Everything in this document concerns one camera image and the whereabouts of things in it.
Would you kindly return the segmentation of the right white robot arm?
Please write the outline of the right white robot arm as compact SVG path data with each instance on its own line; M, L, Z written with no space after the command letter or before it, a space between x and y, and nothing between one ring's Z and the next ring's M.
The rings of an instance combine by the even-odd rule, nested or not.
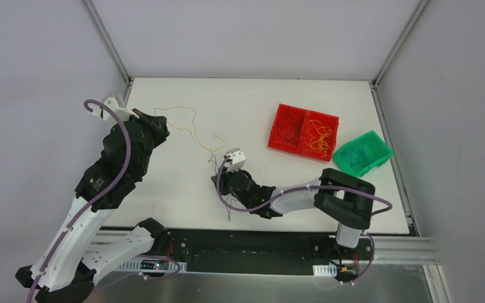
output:
M323 169L320 177L291 187L261 186L245 170L223 169L211 180L220 198L232 196L243 205L237 211L262 218L313 208L322 211L338 222L333 250L343 259L358 251L362 231L370 226L375 186L339 170Z

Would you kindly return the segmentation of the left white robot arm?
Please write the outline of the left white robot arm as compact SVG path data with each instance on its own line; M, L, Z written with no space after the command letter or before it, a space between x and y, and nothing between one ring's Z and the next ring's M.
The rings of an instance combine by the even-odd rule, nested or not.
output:
M83 302L108 273L135 256L160 255L168 230L153 218L123 239L88 252L91 241L147 173L153 149L169 136L167 119L134 110L103 139L100 158L79 181L69 213L50 247L33 265L16 272L29 288L27 301Z

